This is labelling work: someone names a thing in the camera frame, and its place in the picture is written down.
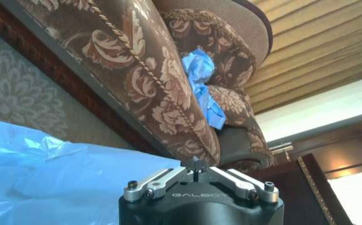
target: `blue plastic sheet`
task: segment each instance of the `blue plastic sheet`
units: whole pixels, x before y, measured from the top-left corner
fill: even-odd
[[[118,225],[118,199],[180,161],[0,122],[0,225]]]
[[[214,62],[206,52],[197,49],[184,57],[182,64],[208,123],[221,130],[226,120],[225,112],[210,95],[209,87],[205,85],[214,72]]]

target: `brown floral sofa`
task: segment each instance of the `brown floral sofa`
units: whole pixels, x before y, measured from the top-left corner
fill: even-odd
[[[241,91],[258,66],[256,54],[218,16],[192,9],[161,15],[152,0],[17,0],[5,5],[22,7],[173,157],[198,156],[220,165],[228,149],[204,117],[181,64],[181,56],[202,48],[217,66],[210,92],[226,124],[244,128],[249,141],[245,154],[226,166],[274,163]]]

